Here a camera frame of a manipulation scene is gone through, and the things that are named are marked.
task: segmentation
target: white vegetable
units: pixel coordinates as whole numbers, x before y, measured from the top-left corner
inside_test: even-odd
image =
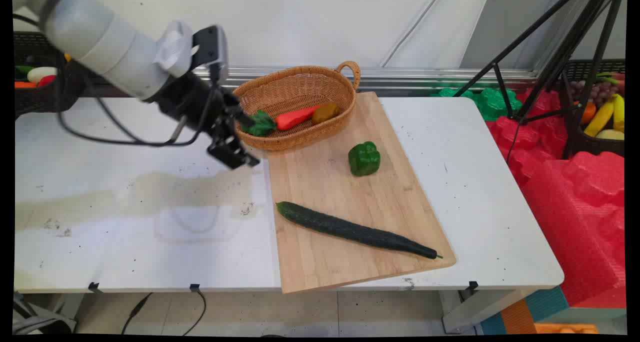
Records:
[[[36,67],[27,73],[27,80],[32,83],[39,83],[43,78],[57,74],[58,69],[55,67]]]

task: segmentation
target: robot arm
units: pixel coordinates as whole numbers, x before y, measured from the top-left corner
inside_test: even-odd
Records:
[[[39,29],[50,43],[101,75],[112,85],[196,130],[213,143],[207,149],[232,169],[258,160],[245,152],[234,121],[251,126],[238,99],[218,83],[227,78],[227,39],[220,26],[193,33],[183,21],[173,21],[158,41],[135,30],[98,0],[13,0],[13,10],[28,7],[39,17]],[[191,71],[208,67],[209,85]],[[205,113],[209,96],[212,105]]]

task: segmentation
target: wooden cutting board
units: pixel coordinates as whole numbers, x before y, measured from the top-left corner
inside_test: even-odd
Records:
[[[347,154],[372,141],[381,155],[372,175],[353,176]],[[373,92],[358,93],[347,127],[313,144],[269,153],[274,203],[289,201],[386,230],[436,250],[442,259],[390,251],[296,225],[274,206],[282,292],[350,285],[454,265],[451,250],[411,164]]]

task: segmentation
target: basket handle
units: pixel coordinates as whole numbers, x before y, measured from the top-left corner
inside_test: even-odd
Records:
[[[360,86],[360,66],[358,63],[354,61],[345,61],[342,62],[338,67],[335,68],[335,71],[340,73],[343,68],[349,67],[351,71],[353,71],[353,89],[358,90],[358,86]]]

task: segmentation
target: red foam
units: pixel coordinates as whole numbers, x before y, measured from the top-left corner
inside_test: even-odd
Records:
[[[564,271],[569,305],[627,308],[624,158],[547,160],[521,190]]]
[[[531,88],[525,93],[517,94],[516,98],[524,102],[530,93]],[[557,91],[542,91],[527,117],[546,114],[560,108]],[[487,122],[486,125],[506,160],[509,148],[514,142],[516,121],[502,116],[496,121]],[[543,162],[562,158],[566,143],[567,129],[562,117],[551,116],[521,125],[509,158],[509,169],[519,187],[522,189]]]

